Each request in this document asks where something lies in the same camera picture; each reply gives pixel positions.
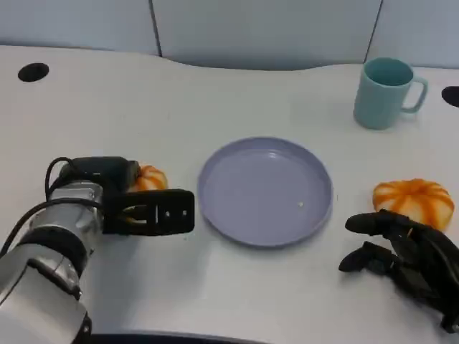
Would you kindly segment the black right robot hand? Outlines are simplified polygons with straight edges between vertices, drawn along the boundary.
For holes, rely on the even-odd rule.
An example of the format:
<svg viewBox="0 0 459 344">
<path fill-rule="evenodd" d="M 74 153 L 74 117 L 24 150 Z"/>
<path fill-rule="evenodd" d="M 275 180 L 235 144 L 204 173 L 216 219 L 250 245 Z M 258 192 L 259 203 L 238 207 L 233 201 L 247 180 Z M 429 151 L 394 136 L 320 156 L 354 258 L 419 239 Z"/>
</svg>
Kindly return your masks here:
<svg viewBox="0 0 459 344">
<path fill-rule="evenodd" d="M 405 295 L 440 312 L 445 332 L 458 332 L 458 247 L 447 236 L 384 209 L 353 215 L 345 228 L 381 236 L 393 249 L 365 241 L 342 259 L 341 272 L 367 269 L 390 278 Z"/>
</svg>

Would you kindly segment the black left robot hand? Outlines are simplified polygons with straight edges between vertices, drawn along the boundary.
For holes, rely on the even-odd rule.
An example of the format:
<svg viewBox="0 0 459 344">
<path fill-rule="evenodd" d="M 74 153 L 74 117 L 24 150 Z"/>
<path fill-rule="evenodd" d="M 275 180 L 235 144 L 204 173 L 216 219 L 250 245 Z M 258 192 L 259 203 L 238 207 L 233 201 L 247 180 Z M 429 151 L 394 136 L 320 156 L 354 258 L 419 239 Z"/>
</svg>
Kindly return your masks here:
<svg viewBox="0 0 459 344">
<path fill-rule="evenodd" d="M 89 181 L 103 188 L 105 194 L 126 192 L 140 175 L 137 161 L 119 156 L 74 158 L 64 165 L 53 186 L 61 187 L 76 181 Z"/>
</svg>

